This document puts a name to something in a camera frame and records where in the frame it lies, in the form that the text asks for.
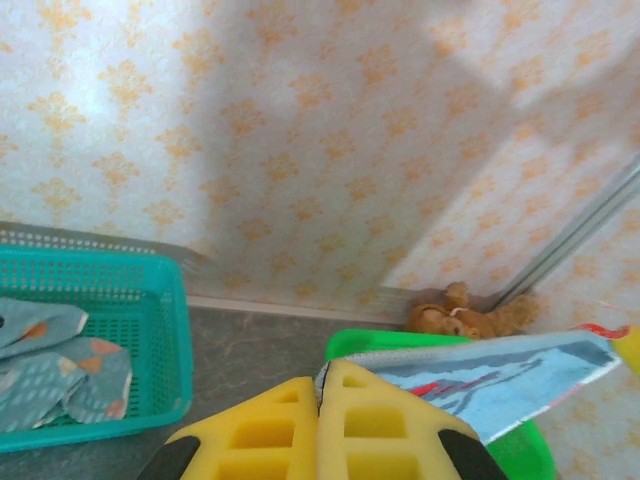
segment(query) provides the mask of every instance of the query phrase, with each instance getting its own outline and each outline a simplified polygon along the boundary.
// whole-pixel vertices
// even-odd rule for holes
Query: teal cloth
[[[131,384],[126,349],[78,337],[88,315],[71,305],[0,298],[0,433],[69,415],[123,418]]]

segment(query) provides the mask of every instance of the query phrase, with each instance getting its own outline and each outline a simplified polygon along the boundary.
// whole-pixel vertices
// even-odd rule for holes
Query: yellow object
[[[181,480],[311,480],[317,417],[313,381],[294,378],[183,428],[167,444],[200,440]]]
[[[317,480],[459,480],[438,437],[443,430],[478,439],[462,420],[362,367],[334,360],[318,421]]]
[[[640,376],[640,327],[629,327],[629,334],[611,341],[618,355]]]

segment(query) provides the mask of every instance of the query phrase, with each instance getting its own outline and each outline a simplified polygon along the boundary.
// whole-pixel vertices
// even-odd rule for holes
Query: floral wallpaper
[[[196,293],[500,290],[640,144],[634,0],[0,3],[0,220],[209,257]]]
[[[640,325],[638,245],[640,197],[537,286],[545,311],[528,331]],[[622,366],[538,417],[562,478],[638,478],[638,404],[640,377]]]

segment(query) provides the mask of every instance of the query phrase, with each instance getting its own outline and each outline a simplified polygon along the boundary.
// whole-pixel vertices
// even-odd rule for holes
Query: teal plastic basket
[[[328,361],[354,353],[458,345],[464,337],[425,335],[380,330],[347,329],[336,333],[327,344]],[[551,450],[533,420],[529,420],[487,446],[489,453],[510,480],[554,480]]]
[[[122,420],[0,434],[0,452],[137,433],[182,418],[191,406],[193,356],[180,268],[155,255],[0,247],[0,296],[76,305],[82,336],[129,350],[133,380]]]

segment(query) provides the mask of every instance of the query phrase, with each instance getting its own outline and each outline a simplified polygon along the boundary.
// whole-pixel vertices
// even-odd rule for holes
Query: baseboard
[[[293,307],[289,305],[274,305],[271,303],[248,302],[242,300],[225,300],[221,298],[201,297],[197,295],[189,295],[187,297],[187,302],[190,307],[270,313],[273,315],[309,317],[321,320],[384,323],[388,325],[402,325],[404,323],[404,319],[399,316],[393,317],[367,313],[341,312],[335,310],[322,310],[319,308]]]

